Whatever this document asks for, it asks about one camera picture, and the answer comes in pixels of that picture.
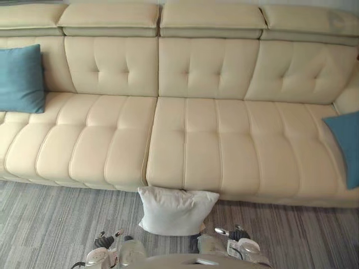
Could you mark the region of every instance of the wall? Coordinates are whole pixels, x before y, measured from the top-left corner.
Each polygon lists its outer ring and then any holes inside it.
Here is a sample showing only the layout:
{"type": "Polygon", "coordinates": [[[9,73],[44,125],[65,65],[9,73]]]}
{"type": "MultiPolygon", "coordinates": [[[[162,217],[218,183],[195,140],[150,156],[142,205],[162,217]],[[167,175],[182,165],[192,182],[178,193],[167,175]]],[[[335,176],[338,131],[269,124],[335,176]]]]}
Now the wall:
{"type": "MultiPolygon", "coordinates": [[[[147,3],[166,3],[172,0],[63,0],[65,3],[90,3],[90,2],[147,2],[147,3]]],[[[252,3],[252,4],[297,4],[306,6],[320,6],[337,8],[346,10],[359,15],[359,0],[217,0],[217,2],[230,2],[230,3],[252,3]]]]}

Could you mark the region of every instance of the sectional sofa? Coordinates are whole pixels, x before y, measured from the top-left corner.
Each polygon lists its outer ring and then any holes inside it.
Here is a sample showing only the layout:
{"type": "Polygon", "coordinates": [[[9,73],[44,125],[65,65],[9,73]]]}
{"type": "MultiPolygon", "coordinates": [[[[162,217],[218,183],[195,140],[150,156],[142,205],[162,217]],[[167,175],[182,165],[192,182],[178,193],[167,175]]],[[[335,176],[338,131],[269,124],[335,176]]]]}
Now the sectional sofa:
{"type": "Polygon", "coordinates": [[[358,207],[324,117],[359,110],[359,19],[245,4],[0,7],[40,44],[45,112],[0,112],[0,179],[358,207]]]}

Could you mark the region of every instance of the headrest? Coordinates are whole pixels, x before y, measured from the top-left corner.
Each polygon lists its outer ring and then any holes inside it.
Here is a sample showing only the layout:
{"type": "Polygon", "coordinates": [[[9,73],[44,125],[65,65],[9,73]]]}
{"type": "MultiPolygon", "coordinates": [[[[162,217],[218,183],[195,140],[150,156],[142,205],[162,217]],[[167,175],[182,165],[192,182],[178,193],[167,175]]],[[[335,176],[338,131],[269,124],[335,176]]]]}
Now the headrest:
{"type": "Polygon", "coordinates": [[[66,35],[156,36],[159,7],[146,3],[71,4],[58,26],[66,35]]]}
{"type": "Polygon", "coordinates": [[[258,6],[233,3],[168,2],[161,36],[257,39],[266,28],[258,6]]]}
{"type": "Polygon", "coordinates": [[[261,7],[268,25],[261,39],[310,41],[356,46],[359,18],[323,7],[268,4],[261,7]]]}
{"type": "Polygon", "coordinates": [[[57,27],[66,4],[20,4],[0,7],[0,36],[63,35],[57,27]]]}

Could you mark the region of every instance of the floor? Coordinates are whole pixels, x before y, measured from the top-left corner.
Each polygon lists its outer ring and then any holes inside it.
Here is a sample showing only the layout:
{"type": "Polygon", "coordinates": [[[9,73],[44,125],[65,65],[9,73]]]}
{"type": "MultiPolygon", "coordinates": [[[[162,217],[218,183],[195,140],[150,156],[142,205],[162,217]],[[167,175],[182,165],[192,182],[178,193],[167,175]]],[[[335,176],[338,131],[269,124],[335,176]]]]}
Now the floor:
{"type": "MultiPolygon", "coordinates": [[[[187,237],[141,230],[142,215],[136,193],[0,181],[0,268],[70,268],[85,259],[97,233],[119,228],[151,256],[188,252],[187,237]]],[[[205,220],[209,234],[234,224],[247,229],[274,268],[359,268],[358,209],[220,201],[205,220]]]]}

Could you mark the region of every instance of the sofa armrest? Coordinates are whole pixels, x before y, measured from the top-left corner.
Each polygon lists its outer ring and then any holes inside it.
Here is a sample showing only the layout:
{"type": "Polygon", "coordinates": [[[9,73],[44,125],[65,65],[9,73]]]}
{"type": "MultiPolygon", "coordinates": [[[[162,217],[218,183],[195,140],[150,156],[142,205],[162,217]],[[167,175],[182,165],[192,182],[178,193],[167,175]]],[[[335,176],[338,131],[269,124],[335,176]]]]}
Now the sofa armrest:
{"type": "Polygon", "coordinates": [[[334,106],[339,114],[359,110],[359,61],[356,62],[348,85],[334,101],[334,106]]]}

